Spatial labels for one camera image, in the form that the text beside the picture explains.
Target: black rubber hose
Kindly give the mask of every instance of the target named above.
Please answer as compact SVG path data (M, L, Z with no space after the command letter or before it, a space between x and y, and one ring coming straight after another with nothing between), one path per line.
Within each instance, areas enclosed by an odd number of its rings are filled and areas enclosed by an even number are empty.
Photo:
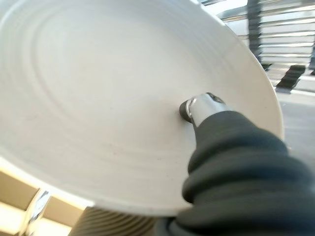
M183 197L192 208L156 224L157 236L315 235L309 169L238 112L195 127Z

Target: white plate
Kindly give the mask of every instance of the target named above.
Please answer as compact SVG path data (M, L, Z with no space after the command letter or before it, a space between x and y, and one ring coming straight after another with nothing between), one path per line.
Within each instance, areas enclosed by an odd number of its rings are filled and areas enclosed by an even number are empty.
M7 8L0 9L0 151L99 207L174 215L188 206L181 187L194 132L178 108L193 95L212 92L283 134L264 71L199 4L23 0L0 7Z

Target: ribbed hose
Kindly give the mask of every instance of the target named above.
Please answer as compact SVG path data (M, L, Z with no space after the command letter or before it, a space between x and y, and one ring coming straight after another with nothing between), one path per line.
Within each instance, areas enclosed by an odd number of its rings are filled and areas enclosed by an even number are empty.
M231 111L195 132L183 187L193 206L159 221L157 236L315 235L312 175L281 140Z
M155 219L87 207L69 236L152 236Z

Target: ceramic plate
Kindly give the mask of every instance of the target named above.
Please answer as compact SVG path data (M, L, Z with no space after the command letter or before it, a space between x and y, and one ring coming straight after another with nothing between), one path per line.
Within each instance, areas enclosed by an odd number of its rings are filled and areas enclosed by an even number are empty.
M190 0L0 4L0 151L98 207L174 215L195 141L179 105L212 92L282 136L257 60Z

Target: metal pole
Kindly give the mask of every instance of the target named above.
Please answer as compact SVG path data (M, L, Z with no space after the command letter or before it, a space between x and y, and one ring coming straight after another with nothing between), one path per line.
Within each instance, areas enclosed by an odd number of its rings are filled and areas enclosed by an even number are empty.
M249 28L250 50L261 62L261 4L260 0L248 0L247 18Z

